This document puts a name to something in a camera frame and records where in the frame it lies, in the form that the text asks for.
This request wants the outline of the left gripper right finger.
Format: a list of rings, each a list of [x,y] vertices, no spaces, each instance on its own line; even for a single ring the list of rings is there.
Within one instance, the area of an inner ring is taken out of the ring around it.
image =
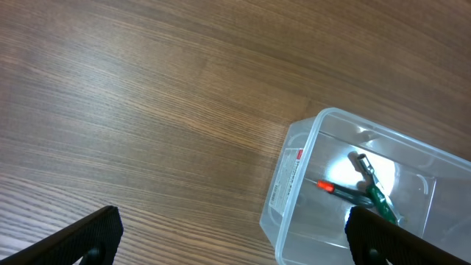
[[[355,206],[344,228],[356,265],[468,265],[379,215]]]

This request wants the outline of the black red small screwdriver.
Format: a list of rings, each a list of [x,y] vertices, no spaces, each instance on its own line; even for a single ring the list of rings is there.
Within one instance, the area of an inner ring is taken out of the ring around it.
[[[374,202],[370,196],[365,192],[365,190],[358,190],[353,188],[348,188],[337,183],[332,183],[326,180],[311,180],[308,179],[308,182],[313,183],[318,189],[321,189],[335,197],[338,197],[344,201],[347,201],[354,206],[360,206],[363,208],[373,208],[375,207]]]

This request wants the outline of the clear plastic container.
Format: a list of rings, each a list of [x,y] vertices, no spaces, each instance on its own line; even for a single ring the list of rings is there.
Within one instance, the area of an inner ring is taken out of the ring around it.
[[[350,202],[318,188],[367,185],[369,159],[401,228],[470,259],[470,162],[338,108],[294,122],[280,152],[260,224],[279,264],[351,264]]]

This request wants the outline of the silver combination wrench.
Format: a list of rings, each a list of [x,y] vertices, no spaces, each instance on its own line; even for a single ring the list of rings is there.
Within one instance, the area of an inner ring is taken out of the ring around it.
[[[380,181],[379,181],[379,179],[378,179],[378,177],[375,173],[374,167],[369,162],[368,157],[365,154],[360,154],[360,155],[357,156],[357,162],[358,162],[358,165],[360,166],[361,171],[363,172],[364,176],[368,177],[371,180],[371,183],[369,185],[371,185],[371,184],[376,185],[386,195],[386,198],[387,198],[389,204],[391,205],[391,207],[394,211],[394,214],[398,218],[398,224],[397,225],[400,225],[400,222],[402,221],[403,216],[395,209],[390,197],[384,191],[383,186],[380,183]]]

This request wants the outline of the green handled screwdriver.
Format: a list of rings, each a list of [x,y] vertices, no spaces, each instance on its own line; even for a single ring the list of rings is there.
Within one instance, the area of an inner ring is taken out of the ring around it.
[[[366,188],[366,192],[376,207],[377,212],[386,221],[392,223],[393,225],[397,225],[398,218],[394,214],[394,211],[389,204],[386,195],[376,185],[373,184]]]

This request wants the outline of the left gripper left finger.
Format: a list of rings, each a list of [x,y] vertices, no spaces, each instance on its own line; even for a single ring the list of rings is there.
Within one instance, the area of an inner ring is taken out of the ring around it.
[[[1,260],[1,264],[112,264],[123,233],[118,208],[108,205]]]

